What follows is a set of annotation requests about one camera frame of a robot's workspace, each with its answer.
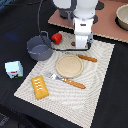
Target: fork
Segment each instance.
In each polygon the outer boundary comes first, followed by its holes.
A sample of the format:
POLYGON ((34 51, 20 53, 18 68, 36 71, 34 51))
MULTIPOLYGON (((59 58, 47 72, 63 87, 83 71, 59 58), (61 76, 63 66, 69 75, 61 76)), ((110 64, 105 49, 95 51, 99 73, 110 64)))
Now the fork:
POLYGON ((53 80, 61 80, 61 81, 65 82, 65 83, 67 83, 67 84, 76 86, 76 87, 81 88, 81 89, 85 89, 86 88, 83 84, 74 82, 74 81, 69 80, 67 78, 60 78, 56 74, 47 73, 46 76, 49 77, 49 78, 51 78, 51 79, 53 79, 53 80))

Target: small box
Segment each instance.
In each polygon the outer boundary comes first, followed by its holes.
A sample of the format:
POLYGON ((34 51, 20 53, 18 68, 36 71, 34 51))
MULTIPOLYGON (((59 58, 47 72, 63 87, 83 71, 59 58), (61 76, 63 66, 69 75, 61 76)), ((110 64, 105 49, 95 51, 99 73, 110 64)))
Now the small box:
POLYGON ((23 76, 23 67, 20 61, 5 63, 5 69, 11 79, 23 76))

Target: metal pot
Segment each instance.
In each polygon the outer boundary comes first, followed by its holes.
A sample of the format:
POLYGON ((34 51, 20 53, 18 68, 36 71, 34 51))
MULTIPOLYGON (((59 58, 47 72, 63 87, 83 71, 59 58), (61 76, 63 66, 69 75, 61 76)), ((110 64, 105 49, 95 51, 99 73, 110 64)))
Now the metal pot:
POLYGON ((128 4, 117 9, 117 17, 119 25, 128 31, 128 4))
MULTIPOLYGON (((48 38, 48 33, 47 37, 43 36, 45 42, 49 45, 52 46, 51 40, 48 38)), ((27 42, 27 49, 28 53, 30 54, 31 58, 36 60, 36 61, 44 61, 47 60, 51 57, 53 50, 50 49, 42 40, 40 36, 35 36, 31 38, 27 42)))

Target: white surface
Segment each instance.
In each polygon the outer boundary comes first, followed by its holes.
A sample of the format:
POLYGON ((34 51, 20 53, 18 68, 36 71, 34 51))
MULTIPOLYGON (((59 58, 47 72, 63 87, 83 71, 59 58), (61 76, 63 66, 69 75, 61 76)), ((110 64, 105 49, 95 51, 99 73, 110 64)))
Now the white surface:
MULTIPOLYGON (((59 45, 54 45, 54 47, 60 49, 74 48, 71 46, 71 42, 74 42, 75 36, 65 32, 60 33, 63 40, 59 45)), ((96 63, 82 60, 84 62, 84 71, 80 77, 73 79, 84 84, 86 89, 79 89, 62 81, 45 77, 47 71, 57 74, 55 62, 65 54, 54 52, 48 61, 40 61, 35 65, 14 96, 63 117, 83 128, 90 128, 113 48, 113 44, 94 40, 89 51, 70 52, 73 55, 79 53, 98 59, 96 63), (49 97, 36 100, 31 78, 39 75, 44 77, 49 97)))

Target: gray pot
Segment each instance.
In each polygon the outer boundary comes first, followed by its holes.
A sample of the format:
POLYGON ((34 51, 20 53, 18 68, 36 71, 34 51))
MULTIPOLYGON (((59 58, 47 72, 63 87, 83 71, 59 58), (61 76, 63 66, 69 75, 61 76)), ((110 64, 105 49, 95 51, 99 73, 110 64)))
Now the gray pot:
MULTIPOLYGON (((49 45, 52 46, 51 40, 48 38, 48 33, 47 37, 43 36, 45 42, 49 45)), ((31 58, 36 60, 36 61, 44 61, 47 60, 51 57, 53 50, 50 49, 42 40, 40 36, 35 36, 31 38, 27 42, 27 49, 28 53, 30 54, 31 58)))

